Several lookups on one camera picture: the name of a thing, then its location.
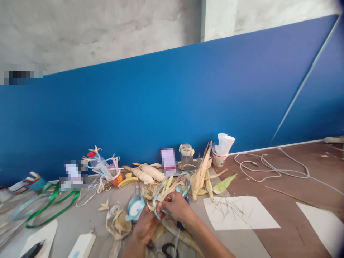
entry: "plastic bottle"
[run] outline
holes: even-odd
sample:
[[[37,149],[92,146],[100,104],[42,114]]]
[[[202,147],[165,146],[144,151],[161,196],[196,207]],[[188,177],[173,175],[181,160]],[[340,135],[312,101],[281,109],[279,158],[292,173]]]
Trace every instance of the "plastic bottle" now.
[[[109,168],[109,164],[99,154],[97,154],[95,152],[89,152],[87,154],[87,156],[92,159],[90,163],[91,163],[91,167],[96,167],[94,170],[101,172],[101,167],[99,165],[99,159],[96,159],[99,157],[100,157],[101,166],[105,166],[106,168]]]
[[[179,146],[179,151],[180,151],[180,158],[181,158],[181,166],[183,167],[186,164],[193,165],[194,163],[194,153],[195,150],[192,148],[190,144],[182,144]],[[191,166],[187,166],[184,168],[184,170],[191,170]]]

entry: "hand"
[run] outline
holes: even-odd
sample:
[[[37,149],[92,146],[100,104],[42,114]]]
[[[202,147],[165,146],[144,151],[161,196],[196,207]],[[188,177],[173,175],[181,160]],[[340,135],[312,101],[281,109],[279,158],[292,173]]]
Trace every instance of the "hand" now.
[[[197,215],[190,205],[185,201],[184,197],[179,192],[172,192],[167,195],[171,201],[162,201],[159,207],[171,213],[171,216],[185,224],[192,221]]]
[[[164,214],[160,212],[159,207],[157,207],[157,213],[160,213],[160,218],[162,219]],[[160,222],[161,221],[155,216],[154,212],[150,211],[146,205],[143,208],[133,230],[133,237],[135,238],[135,241],[146,246],[151,240]]]

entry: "yellow plastic clip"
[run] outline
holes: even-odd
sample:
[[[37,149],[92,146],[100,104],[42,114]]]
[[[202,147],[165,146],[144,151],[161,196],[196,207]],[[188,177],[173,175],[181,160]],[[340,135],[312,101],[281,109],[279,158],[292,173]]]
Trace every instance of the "yellow plastic clip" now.
[[[133,177],[132,175],[133,175],[132,173],[126,174],[125,179],[118,184],[118,188],[122,188],[123,186],[125,186],[129,183],[140,181],[137,177]]]

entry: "black scissors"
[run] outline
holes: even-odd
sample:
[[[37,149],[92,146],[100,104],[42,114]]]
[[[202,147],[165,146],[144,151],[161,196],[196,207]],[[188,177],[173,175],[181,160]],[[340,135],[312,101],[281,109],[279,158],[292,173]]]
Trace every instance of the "black scissors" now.
[[[175,249],[174,244],[172,244],[172,243],[167,243],[167,244],[164,244],[164,245],[162,246],[161,251],[162,251],[162,253],[166,256],[166,258],[173,258],[173,256],[170,255],[170,254],[167,252],[167,248],[168,248],[168,247],[172,247],[172,250]],[[176,252],[177,252],[176,258],[179,258],[178,249],[176,249]]]

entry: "black pen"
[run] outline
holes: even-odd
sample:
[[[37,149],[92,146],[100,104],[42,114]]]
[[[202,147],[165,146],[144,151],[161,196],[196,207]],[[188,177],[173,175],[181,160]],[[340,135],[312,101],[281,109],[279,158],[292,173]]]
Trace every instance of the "black pen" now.
[[[43,243],[45,242],[45,240],[43,240],[42,242],[39,242],[38,244],[35,244],[21,258],[34,258],[36,255],[38,255],[39,251],[42,249]]]

